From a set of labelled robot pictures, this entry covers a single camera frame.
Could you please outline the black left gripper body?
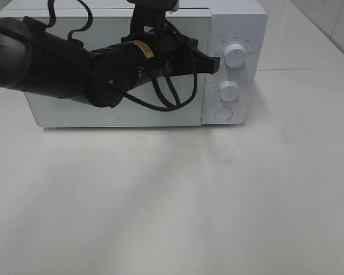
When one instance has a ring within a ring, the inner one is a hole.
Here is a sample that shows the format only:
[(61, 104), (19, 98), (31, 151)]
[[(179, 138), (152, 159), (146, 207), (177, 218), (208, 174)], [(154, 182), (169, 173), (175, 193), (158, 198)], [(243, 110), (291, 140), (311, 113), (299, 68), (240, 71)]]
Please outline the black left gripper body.
[(139, 78), (158, 78), (193, 73), (191, 58), (197, 52), (198, 40), (178, 34), (172, 28), (159, 33), (154, 28), (133, 32), (121, 38), (123, 57), (136, 66)]

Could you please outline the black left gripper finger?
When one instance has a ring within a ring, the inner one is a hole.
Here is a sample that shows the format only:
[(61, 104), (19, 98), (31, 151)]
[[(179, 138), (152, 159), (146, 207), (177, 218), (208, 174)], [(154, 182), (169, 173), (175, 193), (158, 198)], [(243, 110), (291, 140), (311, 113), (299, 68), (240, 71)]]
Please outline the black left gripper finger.
[(215, 74), (219, 71), (221, 61), (219, 57), (207, 56), (198, 49), (193, 49), (193, 54), (197, 73)]

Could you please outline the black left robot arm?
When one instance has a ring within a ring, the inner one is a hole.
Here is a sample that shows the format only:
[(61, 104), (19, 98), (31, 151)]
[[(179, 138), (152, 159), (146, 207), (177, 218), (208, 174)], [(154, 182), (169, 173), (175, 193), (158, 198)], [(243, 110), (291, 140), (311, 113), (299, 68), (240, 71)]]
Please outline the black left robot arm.
[(197, 45), (165, 22), (159, 32), (132, 32), (118, 44), (89, 51), (78, 40), (47, 32), (34, 18), (0, 18), (0, 88), (98, 108), (129, 99), (155, 111), (176, 111), (192, 98), (179, 98), (173, 77), (219, 70), (220, 59)]

